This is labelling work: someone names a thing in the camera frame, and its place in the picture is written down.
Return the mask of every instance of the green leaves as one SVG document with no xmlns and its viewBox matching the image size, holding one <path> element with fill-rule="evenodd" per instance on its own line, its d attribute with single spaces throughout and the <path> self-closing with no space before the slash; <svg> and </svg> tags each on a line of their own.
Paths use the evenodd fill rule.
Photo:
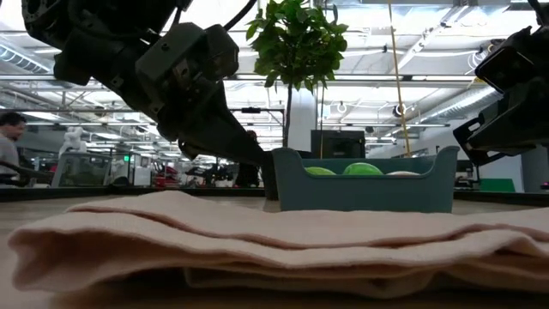
<svg viewBox="0 0 549 309">
<path fill-rule="evenodd" d="M 307 8 L 303 0 L 270 0 L 249 23 L 246 39 L 256 38 L 251 48 L 258 52 L 254 72 L 265 77 L 265 87 L 276 87 L 276 80 L 297 90 L 313 92 L 320 82 L 335 79 L 342 52 L 347 49 L 343 34 L 348 26 L 338 24 L 339 14 L 333 6 L 334 20 L 328 22 L 323 8 Z"/>
<path fill-rule="evenodd" d="M 246 31 L 246 40 L 250 40 L 257 31 L 257 24 L 252 23 L 248 30 Z"/>
<path fill-rule="evenodd" d="M 272 87 L 273 84 L 275 84 L 275 82 L 276 82 L 276 78 L 278 78 L 278 76 L 280 76 L 280 75 L 281 75 L 281 73 L 277 72 L 275 70 L 268 73 L 267 78 L 265 79 L 265 88 Z"/>
</svg>

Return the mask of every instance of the computer monitor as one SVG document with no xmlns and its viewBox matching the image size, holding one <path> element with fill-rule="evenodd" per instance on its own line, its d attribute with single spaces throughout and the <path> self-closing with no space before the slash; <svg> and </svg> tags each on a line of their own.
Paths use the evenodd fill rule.
<svg viewBox="0 0 549 309">
<path fill-rule="evenodd" d="M 313 158 L 321 158 L 321 148 L 323 159 L 359 159 L 366 157 L 363 131 L 311 130 Z"/>
</svg>

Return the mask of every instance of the plastic basket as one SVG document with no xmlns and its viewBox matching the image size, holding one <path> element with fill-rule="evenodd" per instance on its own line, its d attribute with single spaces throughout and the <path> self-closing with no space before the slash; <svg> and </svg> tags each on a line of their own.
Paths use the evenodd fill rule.
<svg viewBox="0 0 549 309">
<path fill-rule="evenodd" d="M 301 159 L 290 148 L 273 150 L 281 210 L 380 210 L 423 213 L 452 211 L 458 147 L 437 155 L 400 159 Z M 417 176 L 341 175 L 356 162 L 383 173 L 407 171 Z M 305 167 L 324 167 L 335 176 L 311 175 Z"/>
</svg>

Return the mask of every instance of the desk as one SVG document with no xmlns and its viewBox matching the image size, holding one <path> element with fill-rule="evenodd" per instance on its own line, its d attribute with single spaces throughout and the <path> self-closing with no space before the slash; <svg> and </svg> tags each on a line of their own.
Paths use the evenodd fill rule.
<svg viewBox="0 0 549 309">
<path fill-rule="evenodd" d="M 143 281 L 110 283 L 79 293 L 52 295 L 15 291 L 9 282 L 14 259 L 6 247 L 10 231 L 30 221 L 56 215 L 71 205 L 112 197 L 67 198 L 47 201 L 0 203 L 0 308 L 2 309 L 211 309 L 211 308 L 547 308 L 549 295 L 448 292 L 420 294 L 401 300 L 368 300 L 350 295 L 292 294 L 259 290 L 189 290 L 169 277 L 156 275 Z M 238 203 L 268 212 L 277 202 L 259 197 L 212 197 L 223 205 Z M 455 201 L 457 214 L 531 209 L 525 206 Z"/>
</svg>

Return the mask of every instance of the beige towel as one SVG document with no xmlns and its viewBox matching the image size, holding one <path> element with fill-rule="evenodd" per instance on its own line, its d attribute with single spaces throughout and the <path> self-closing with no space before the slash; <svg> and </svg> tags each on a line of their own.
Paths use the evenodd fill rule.
<svg viewBox="0 0 549 309">
<path fill-rule="evenodd" d="M 194 288 L 413 294 L 440 277 L 549 292 L 549 209 L 449 215 L 219 205 L 166 191 L 77 205 L 15 230 L 13 283 L 69 292 L 180 268 Z"/>
</svg>

